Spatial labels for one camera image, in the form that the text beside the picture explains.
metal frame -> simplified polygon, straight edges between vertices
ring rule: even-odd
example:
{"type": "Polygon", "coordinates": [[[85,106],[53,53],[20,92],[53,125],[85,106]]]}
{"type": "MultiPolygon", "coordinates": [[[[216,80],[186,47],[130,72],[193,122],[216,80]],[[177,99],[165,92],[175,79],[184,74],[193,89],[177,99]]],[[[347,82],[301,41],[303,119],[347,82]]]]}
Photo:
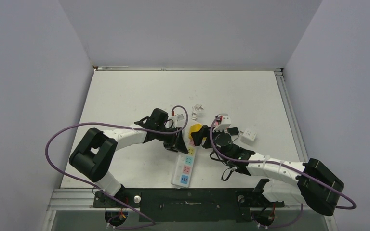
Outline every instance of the metal frame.
{"type": "MultiPolygon", "coordinates": [[[[291,106],[291,101],[286,89],[282,70],[280,68],[274,69],[229,69],[229,68],[130,68],[127,66],[119,67],[94,67],[95,71],[274,71],[276,81],[283,101],[284,109],[286,111],[287,119],[290,124],[291,132],[293,134],[294,143],[296,145],[297,153],[300,161],[308,161],[307,151],[305,149],[304,141],[297,123],[296,116],[291,106]]],[[[105,211],[105,208],[93,208],[94,194],[91,189],[55,189],[50,199],[46,217],[43,222],[42,231],[51,231],[53,223],[55,222],[56,211],[105,211]]],[[[299,210],[298,204],[286,204],[280,210],[299,210]]],[[[325,221],[329,231],[338,231],[335,217],[325,216],[325,221]]]]}

white tabletop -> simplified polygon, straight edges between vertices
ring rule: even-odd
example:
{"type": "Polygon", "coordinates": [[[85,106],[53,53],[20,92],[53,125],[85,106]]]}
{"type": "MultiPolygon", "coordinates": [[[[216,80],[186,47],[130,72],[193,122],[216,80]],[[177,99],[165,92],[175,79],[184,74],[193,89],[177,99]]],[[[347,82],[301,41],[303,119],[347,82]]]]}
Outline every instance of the white tabletop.
{"type": "MultiPolygon", "coordinates": [[[[239,140],[236,144],[274,158],[299,161],[272,71],[96,71],[80,122],[130,125],[156,107],[169,112],[182,105],[190,113],[195,104],[205,109],[198,117],[202,124],[210,125],[215,115],[228,113],[231,127],[258,132],[252,147],[239,140]]],[[[78,128],[73,150],[89,128],[78,128]]],[[[221,181],[227,167],[210,160],[210,152],[202,147],[197,150],[191,188],[249,188],[260,179],[233,173],[228,181],[221,181]]],[[[117,151],[109,170],[128,188],[171,188],[177,155],[165,150],[160,141],[137,144],[117,151]]],[[[66,172],[87,179],[70,164],[66,172]]],[[[61,187],[90,185],[63,177],[61,187]]]]}

white connector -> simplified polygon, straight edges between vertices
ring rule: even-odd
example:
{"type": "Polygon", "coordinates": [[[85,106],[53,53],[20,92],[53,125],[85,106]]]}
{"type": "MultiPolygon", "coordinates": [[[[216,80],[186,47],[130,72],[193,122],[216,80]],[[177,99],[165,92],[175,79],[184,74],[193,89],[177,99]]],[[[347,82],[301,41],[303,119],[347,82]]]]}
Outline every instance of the white connector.
{"type": "Polygon", "coordinates": [[[221,114],[219,115],[218,125],[215,126],[213,131],[226,130],[231,124],[230,117],[227,114],[221,114]]]}
{"type": "Polygon", "coordinates": [[[243,143],[252,146],[253,141],[256,138],[257,132],[253,131],[251,128],[246,128],[240,137],[240,141],[243,143]]]}

power socket outlet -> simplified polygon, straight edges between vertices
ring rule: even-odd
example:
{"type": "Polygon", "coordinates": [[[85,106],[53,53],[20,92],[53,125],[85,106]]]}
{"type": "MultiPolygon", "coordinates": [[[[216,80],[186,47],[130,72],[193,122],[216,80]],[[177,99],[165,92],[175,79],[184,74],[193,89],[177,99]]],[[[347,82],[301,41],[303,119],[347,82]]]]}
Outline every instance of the power socket outlet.
{"type": "Polygon", "coordinates": [[[257,132],[253,131],[251,128],[246,128],[243,132],[240,141],[243,143],[252,146],[254,139],[256,138],[257,132]]]}

purple-gray wall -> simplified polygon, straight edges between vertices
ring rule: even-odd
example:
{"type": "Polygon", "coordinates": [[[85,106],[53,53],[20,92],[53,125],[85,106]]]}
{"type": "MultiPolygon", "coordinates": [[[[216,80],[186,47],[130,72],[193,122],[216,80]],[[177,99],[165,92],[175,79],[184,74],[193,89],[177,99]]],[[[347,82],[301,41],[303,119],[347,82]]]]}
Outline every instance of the purple-gray wall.
{"type": "Polygon", "coordinates": [[[280,68],[321,0],[59,0],[94,65],[280,68]]]}
{"type": "Polygon", "coordinates": [[[309,157],[357,202],[339,229],[370,231],[370,1],[323,0],[284,74],[309,157]]]}
{"type": "MultiPolygon", "coordinates": [[[[57,0],[0,0],[0,231],[40,230],[60,180],[44,146],[81,115],[93,68],[57,0]]],[[[51,148],[65,167],[72,133],[51,148]]]]}

